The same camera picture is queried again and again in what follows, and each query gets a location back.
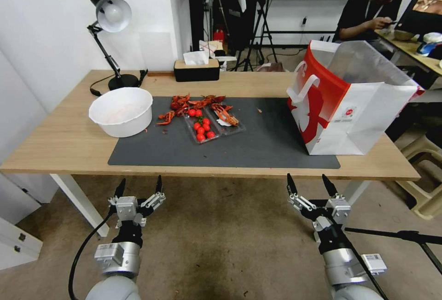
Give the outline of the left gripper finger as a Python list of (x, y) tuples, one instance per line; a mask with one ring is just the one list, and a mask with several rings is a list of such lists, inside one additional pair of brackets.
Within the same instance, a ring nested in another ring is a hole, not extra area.
[(156, 182), (155, 193), (143, 201), (140, 205), (142, 212), (155, 211), (166, 200), (165, 193), (163, 191), (162, 176), (159, 175)]
[(115, 206), (118, 199), (123, 196), (125, 186), (126, 186), (126, 178), (122, 179), (121, 182), (119, 183), (119, 185), (116, 187), (114, 195), (112, 197), (108, 198), (108, 202), (109, 202), (110, 206)]

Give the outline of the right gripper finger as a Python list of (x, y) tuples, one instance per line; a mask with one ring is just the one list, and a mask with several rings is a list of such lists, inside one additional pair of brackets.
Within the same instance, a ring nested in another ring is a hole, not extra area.
[(322, 181), (330, 200), (344, 199), (344, 196), (337, 191), (335, 184), (325, 174), (322, 174)]
[(288, 192), (288, 202), (297, 211), (307, 211), (313, 212), (317, 209), (317, 206), (298, 194), (296, 185), (290, 173), (287, 173), (287, 192)]

